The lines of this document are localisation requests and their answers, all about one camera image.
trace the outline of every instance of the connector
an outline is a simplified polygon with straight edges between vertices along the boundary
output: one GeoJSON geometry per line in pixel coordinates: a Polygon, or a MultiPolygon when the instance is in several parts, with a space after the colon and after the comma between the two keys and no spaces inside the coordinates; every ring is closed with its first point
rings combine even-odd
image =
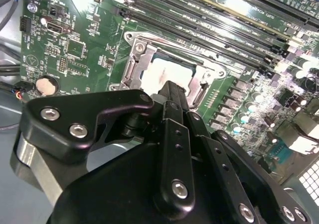
{"type": "Polygon", "coordinates": [[[20,17],[20,31],[31,32],[32,20],[29,17],[20,17]]]}

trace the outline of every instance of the capacitor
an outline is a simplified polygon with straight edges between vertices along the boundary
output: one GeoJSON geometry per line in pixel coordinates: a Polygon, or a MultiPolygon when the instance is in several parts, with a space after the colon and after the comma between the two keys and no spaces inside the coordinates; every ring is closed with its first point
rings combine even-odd
{"type": "Polygon", "coordinates": [[[303,97],[298,96],[296,99],[296,102],[301,105],[301,106],[305,106],[307,104],[307,100],[305,100],[303,97]]]}
{"type": "Polygon", "coordinates": [[[240,118],[240,121],[241,121],[242,123],[248,123],[248,121],[249,121],[249,116],[246,115],[245,113],[240,113],[240,114],[238,115],[238,117],[240,118]]]}
{"type": "Polygon", "coordinates": [[[272,142],[272,143],[277,143],[278,142],[277,137],[271,132],[267,132],[267,137],[268,137],[269,141],[272,142]]]}
{"type": "Polygon", "coordinates": [[[301,70],[301,69],[298,69],[298,68],[294,68],[292,71],[291,71],[291,74],[297,78],[297,79],[302,79],[304,77],[307,76],[308,72],[305,71],[305,70],[301,70]]]}
{"type": "Polygon", "coordinates": [[[316,65],[312,62],[312,61],[306,61],[305,63],[303,63],[302,68],[305,71],[309,71],[310,69],[316,67],[316,65]]]}
{"type": "Polygon", "coordinates": [[[296,112],[299,112],[301,111],[301,107],[296,103],[296,102],[293,102],[291,105],[290,105],[290,108],[292,108],[294,111],[296,112]]]}
{"type": "Polygon", "coordinates": [[[40,23],[42,26],[45,26],[45,27],[48,25],[48,21],[44,17],[40,18],[40,23]]]}
{"type": "Polygon", "coordinates": [[[274,123],[274,121],[271,119],[271,118],[269,118],[268,116],[266,116],[265,118],[264,118],[264,121],[266,122],[266,124],[270,127],[270,128],[273,128],[273,127],[275,127],[275,123],[274,123]]]}
{"type": "Polygon", "coordinates": [[[248,111],[251,113],[257,110],[257,106],[255,106],[252,102],[248,102],[245,106],[248,109],[248,111]]]}
{"type": "Polygon", "coordinates": [[[241,127],[237,123],[233,123],[231,125],[231,128],[232,128],[234,133],[240,133],[241,132],[241,127]]]}
{"type": "Polygon", "coordinates": [[[253,97],[254,101],[258,102],[258,103],[260,103],[264,100],[264,97],[259,92],[253,93],[252,97],[253,97]]]}

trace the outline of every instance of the screw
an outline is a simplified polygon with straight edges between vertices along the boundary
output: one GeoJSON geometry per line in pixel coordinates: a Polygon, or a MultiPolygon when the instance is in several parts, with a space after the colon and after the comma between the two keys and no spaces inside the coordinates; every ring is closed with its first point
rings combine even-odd
{"type": "Polygon", "coordinates": [[[220,134],[220,136],[221,136],[223,139],[225,139],[225,140],[228,139],[227,134],[222,133],[222,132],[220,132],[219,134],[220,134]]]}
{"type": "Polygon", "coordinates": [[[173,193],[177,197],[181,199],[187,198],[188,191],[186,186],[183,183],[181,183],[180,181],[174,181],[171,186],[172,186],[173,193]]]}
{"type": "Polygon", "coordinates": [[[295,208],[295,213],[297,214],[297,216],[298,216],[301,220],[303,220],[304,222],[307,221],[305,215],[304,215],[301,211],[299,211],[299,209],[295,208]]]}
{"type": "Polygon", "coordinates": [[[142,52],[145,50],[145,47],[144,47],[143,44],[138,43],[138,44],[136,44],[136,46],[135,46],[135,50],[136,50],[137,52],[139,52],[139,53],[142,53],[142,52]]]}
{"type": "Polygon", "coordinates": [[[145,95],[145,94],[141,94],[140,97],[145,102],[149,102],[150,101],[150,98],[147,95],[145,95]]]}
{"type": "Polygon", "coordinates": [[[196,113],[193,113],[193,117],[194,117],[195,120],[199,120],[200,119],[199,116],[196,113]]]}
{"type": "Polygon", "coordinates": [[[253,223],[255,221],[255,217],[252,211],[243,203],[239,205],[240,214],[248,221],[249,223],[253,223]]]}
{"type": "Polygon", "coordinates": [[[88,130],[80,124],[74,124],[70,127],[70,134],[76,138],[84,138],[88,135],[88,130]]]}
{"type": "Polygon", "coordinates": [[[36,13],[38,11],[38,7],[34,3],[29,3],[26,8],[32,13],[36,13]]]}
{"type": "Polygon", "coordinates": [[[126,35],[126,38],[127,38],[128,40],[132,40],[132,39],[133,39],[133,36],[132,36],[132,34],[128,33],[128,34],[126,35]]]}
{"type": "Polygon", "coordinates": [[[295,221],[295,216],[294,214],[286,207],[283,207],[283,211],[284,211],[284,214],[286,215],[286,217],[291,220],[292,222],[295,221]]]}
{"type": "Polygon", "coordinates": [[[58,118],[60,118],[60,113],[59,111],[55,110],[55,109],[51,109],[51,108],[45,108],[43,110],[41,110],[41,117],[49,120],[49,121],[55,121],[58,118]]]}

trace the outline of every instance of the motherboard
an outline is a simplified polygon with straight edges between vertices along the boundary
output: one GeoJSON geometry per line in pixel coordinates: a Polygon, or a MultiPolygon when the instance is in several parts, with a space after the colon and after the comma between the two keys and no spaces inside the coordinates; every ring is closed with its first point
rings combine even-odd
{"type": "Polygon", "coordinates": [[[210,132],[227,131],[256,160],[318,152],[318,0],[24,5],[21,79],[34,84],[25,100],[125,89],[152,95],[170,80],[210,132]]]}

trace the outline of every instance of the chip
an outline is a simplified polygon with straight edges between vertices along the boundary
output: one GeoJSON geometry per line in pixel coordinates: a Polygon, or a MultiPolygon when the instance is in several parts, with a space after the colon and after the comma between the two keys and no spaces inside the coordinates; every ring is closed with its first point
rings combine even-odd
{"type": "Polygon", "coordinates": [[[237,98],[237,99],[241,99],[242,98],[242,93],[240,91],[237,91],[237,90],[234,90],[234,89],[230,90],[229,95],[231,97],[234,97],[234,98],[237,98]]]}

